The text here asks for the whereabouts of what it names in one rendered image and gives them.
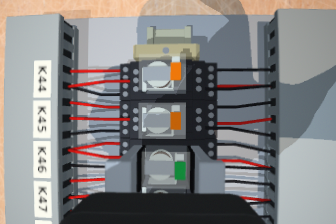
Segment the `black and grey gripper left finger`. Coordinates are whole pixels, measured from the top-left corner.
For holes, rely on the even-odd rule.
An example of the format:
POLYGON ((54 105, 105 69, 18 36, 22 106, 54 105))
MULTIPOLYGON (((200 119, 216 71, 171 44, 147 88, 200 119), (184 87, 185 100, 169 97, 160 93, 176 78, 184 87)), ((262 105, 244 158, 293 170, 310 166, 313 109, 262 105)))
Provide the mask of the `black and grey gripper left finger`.
POLYGON ((120 159, 105 162, 105 192, 140 192, 142 188, 142 150, 134 145, 120 159))

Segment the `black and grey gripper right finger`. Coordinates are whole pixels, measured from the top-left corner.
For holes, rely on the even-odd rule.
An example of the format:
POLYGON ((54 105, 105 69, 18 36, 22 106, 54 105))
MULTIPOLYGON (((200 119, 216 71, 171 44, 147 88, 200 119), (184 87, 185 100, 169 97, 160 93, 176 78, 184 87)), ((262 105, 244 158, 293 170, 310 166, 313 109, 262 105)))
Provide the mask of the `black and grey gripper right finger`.
POLYGON ((225 163, 211 160, 199 146, 190 151, 191 193, 225 193, 225 163))

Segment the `grey relay panel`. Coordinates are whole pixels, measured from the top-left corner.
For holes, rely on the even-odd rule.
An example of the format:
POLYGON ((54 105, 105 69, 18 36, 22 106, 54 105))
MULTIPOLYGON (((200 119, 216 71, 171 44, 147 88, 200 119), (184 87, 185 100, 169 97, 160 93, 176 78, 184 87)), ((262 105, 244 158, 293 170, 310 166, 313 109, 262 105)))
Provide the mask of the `grey relay panel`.
POLYGON ((231 162, 225 193, 267 224, 336 224, 336 9, 6 17, 6 224, 59 224, 134 145, 231 162), (186 94, 140 91, 139 54, 166 53, 186 94), (138 139, 139 103, 186 103, 186 139, 138 139))

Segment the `grey relay with green button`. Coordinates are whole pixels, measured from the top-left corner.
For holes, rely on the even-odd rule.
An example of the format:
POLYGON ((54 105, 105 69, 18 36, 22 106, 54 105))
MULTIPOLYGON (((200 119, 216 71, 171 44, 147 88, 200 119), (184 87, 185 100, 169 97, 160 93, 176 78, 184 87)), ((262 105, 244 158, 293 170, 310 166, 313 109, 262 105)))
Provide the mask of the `grey relay with green button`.
POLYGON ((146 145, 142 150, 142 188, 190 189, 188 147, 146 145))

